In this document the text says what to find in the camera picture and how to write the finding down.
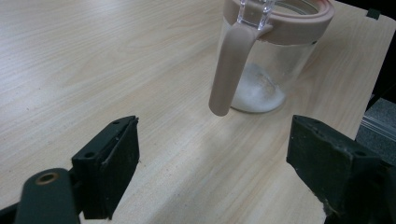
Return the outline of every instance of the wooden table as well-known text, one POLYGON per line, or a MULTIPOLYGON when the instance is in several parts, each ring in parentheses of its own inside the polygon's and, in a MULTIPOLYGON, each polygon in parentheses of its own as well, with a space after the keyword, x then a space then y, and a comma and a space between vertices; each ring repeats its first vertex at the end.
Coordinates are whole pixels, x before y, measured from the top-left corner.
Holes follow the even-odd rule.
MULTIPOLYGON (((0 207, 109 122, 137 115, 141 162, 111 223, 322 223, 286 163, 293 114, 354 138, 396 22, 336 14, 276 111, 208 106, 222 1, 0 3, 0 207)), ((84 223, 106 223, 83 220, 84 223)))

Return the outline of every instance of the pitcher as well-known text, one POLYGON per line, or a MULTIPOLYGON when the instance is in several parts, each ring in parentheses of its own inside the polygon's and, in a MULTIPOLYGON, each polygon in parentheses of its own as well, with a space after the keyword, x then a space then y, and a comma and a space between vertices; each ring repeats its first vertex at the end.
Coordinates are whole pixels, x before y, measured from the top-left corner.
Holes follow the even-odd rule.
POLYGON ((225 0, 212 112, 280 106, 333 14, 328 0, 225 0))

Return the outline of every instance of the screw hole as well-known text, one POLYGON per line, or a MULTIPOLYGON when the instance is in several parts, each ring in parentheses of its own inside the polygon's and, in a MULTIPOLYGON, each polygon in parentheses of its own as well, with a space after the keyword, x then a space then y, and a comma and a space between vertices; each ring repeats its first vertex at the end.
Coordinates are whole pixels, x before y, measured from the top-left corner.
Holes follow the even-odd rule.
POLYGON ((88 152, 88 153, 85 153, 84 157, 85 157, 85 158, 91 158, 91 157, 93 157, 94 155, 95 155, 95 153, 93 153, 93 152, 88 152))
POLYGON ((39 178, 35 180, 37 185, 47 185, 59 177, 57 173, 47 173, 41 175, 39 178))

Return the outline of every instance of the clear plastic jug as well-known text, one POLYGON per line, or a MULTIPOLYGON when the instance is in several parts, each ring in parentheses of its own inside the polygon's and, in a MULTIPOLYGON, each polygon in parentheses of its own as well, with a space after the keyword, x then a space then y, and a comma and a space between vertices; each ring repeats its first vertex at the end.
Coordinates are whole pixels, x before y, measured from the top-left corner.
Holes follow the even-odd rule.
POLYGON ((328 0, 225 0, 212 112, 279 107, 333 14, 328 0))

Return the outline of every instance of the pitcher handle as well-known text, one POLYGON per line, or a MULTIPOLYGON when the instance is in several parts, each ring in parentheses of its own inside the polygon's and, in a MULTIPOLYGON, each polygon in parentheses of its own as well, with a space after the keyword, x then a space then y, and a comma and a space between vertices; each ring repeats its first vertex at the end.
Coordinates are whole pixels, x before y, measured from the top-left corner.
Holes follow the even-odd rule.
POLYGON ((265 24, 261 30, 257 30, 236 22, 228 30, 221 45, 209 99, 209 108, 215 115, 227 115, 254 42, 272 28, 272 25, 265 24))

